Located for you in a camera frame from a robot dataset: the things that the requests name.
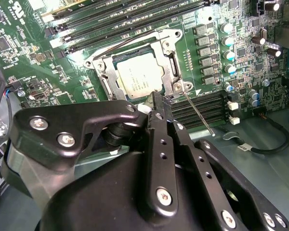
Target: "cable label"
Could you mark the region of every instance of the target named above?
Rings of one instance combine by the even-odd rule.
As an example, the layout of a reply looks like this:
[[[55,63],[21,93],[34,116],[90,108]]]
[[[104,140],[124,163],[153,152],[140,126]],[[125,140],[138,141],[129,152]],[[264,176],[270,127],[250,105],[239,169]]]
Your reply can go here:
[[[252,146],[250,146],[248,143],[244,143],[238,146],[238,148],[246,152],[246,151],[250,151],[252,149]]]

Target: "motherboard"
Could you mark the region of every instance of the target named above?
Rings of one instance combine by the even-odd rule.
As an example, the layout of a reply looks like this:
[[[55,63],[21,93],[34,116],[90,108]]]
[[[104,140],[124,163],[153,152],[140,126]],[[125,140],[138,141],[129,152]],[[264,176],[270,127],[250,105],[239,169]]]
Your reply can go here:
[[[0,0],[0,67],[23,108],[172,101],[187,128],[289,107],[285,0]]]

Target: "cpu socket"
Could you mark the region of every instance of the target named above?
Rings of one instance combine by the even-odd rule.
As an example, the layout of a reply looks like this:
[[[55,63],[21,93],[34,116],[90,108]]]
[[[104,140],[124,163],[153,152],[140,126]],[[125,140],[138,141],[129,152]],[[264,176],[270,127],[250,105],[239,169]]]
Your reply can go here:
[[[145,33],[118,49],[112,50],[122,42],[97,50],[84,66],[96,70],[110,100],[141,99],[153,91],[178,98],[193,88],[181,77],[175,48],[181,38],[179,29]]]

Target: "silver screw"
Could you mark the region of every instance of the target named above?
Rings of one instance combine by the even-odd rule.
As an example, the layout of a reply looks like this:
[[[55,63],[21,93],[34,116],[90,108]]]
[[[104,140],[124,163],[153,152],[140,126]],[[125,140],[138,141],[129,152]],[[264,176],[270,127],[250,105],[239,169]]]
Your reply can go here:
[[[171,204],[171,195],[170,193],[162,188],[157,189],[156,191],[156,196],[158,197],[158,201],[164,205],[164,206],[169,206]]]
[[[34,118],[30,120],[30,126],[36,130],[43,131],[48,128],[48,123],[45,119]]]
[[[287,225],[286,225],[286,223],[284,222],[283,218],[281,218],[281,216],[280,216],[279,214],[275,214],[275,218],[276,218],[276,220],[278,221],[278,223],[279,223],[282,227],[284,227],[284,228],[287,227]]]
[[[66,148],[72,147],[75,144],[75,139],[70,134],[61,134],[57,140],[59,144]]]
[[[18,97],[25,97],[25,96],[26,96],[26,93],[25,93],[23,90],[19,90],[19,91],[17,92],[17,95],[18,95]]]
[[[208,144],[208,142],[203,141],[203,144],[204,144],[204,146],[205,146],[207,149],[210,149],[210,148],[211,148],[211,146]]]
[[[269,226],[271,226],[272,228],[275,227],[275,223],[273,221],[273,219],[270,217],[270,215],[268,215],[267,213],[263,213],[264,219],[266,220],[266,223],[269,224]]]
[[[268,79],[265,79],[264,81],[262,81],[262,85],[264,87],[268,87],[270,85],[270,81]]]
[[[156,113],[155,115],[157,118],[159,118],[160,120],[163,120],[163,116],[160,113]]]
[[[126,105],[126,109],[129,110],[130,112],[135,112],[135,108],[133,108],[131,105]]]
[[[224,210],[222,212],[222,217],[223,217],[223,220],[224,222],[232,229],[234,229],[236,227],[236,221],[234,220],[234,218],[232,217],[232,215]]]
[[[98,64],[97,64],[97,67],[98,67],[98,69],[99,69],[100,71],[104,71],[104,70],[105,70],[105,65],[104,65],[104,63],[102,63],[102,62],[98,63]]]
[[[184,129],[184,126],[183,126],[182,124],[177,123],[177,126],[178,126],[178,128],[179,128],[180,130],[183,130],[183,129]]]

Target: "black mounting arm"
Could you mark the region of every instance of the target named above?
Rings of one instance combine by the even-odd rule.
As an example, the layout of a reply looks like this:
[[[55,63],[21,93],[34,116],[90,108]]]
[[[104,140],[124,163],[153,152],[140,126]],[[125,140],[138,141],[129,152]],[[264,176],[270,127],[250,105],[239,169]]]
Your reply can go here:
[[[79,158],[120,145],[129,152],[74,180]],[[17,113],[2,174],[41,207],[41,231],[289,230],[211,143],[192,142],[155,92],[138,109],[108,101]]]

